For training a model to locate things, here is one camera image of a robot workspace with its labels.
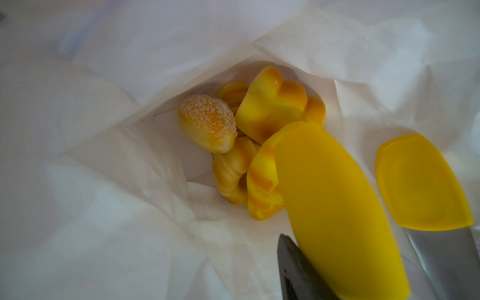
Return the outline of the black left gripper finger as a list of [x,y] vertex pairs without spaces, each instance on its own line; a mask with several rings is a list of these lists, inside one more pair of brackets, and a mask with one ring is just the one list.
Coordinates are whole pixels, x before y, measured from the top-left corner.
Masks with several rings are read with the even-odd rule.
[[287,235],[279,236],[277,260],[284,300],[340,299]]

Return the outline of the sesame round bun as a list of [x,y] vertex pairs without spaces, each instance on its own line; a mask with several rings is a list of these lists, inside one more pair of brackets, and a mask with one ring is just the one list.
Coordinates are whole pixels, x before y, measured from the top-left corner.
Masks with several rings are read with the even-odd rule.
[[226,153],[235,143],[235,116],[222,100],[205,94],[186,97],[178,109],[179,126],[195,144],[211,153]]

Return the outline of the ring shaped bundt bread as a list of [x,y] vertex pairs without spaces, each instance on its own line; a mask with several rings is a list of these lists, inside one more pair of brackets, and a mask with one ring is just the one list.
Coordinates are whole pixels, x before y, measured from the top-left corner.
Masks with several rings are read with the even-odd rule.
[[217,189],[233,205],[247,205],[246,175],[257,152],[255,143],[242,136],[236,138],[231,150],[214,158],[212,170]]

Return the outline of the yellow striped oval bread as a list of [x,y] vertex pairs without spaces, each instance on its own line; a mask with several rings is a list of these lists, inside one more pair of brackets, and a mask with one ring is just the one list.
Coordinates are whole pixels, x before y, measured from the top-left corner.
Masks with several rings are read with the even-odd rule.
[[291,131],[306,125],[303,121],[287,124],[267,139],[247,172],[247,208],[258,221],[267,220],[285,207],[275,163],[275,147]]

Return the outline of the colourful floral paper bag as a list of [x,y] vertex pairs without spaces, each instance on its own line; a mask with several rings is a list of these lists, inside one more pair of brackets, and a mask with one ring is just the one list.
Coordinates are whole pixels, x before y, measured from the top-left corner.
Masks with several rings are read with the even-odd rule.
[[1,298],[279,300],[284,211],[222,198],[156,126],[175,97],[262,60],[292,69],[375,183],[416,131],[480,237],[478,1],[2,1]]

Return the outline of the yellow square toast bread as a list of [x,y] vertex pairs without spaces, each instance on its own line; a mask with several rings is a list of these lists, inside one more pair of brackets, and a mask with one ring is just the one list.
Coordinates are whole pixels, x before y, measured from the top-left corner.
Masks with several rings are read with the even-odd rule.
[[302,84],[285,80],[275,67],[265,67],[253,79],[237,110],[237,128],[262,145],[285,125],[301,121],[307,102]]

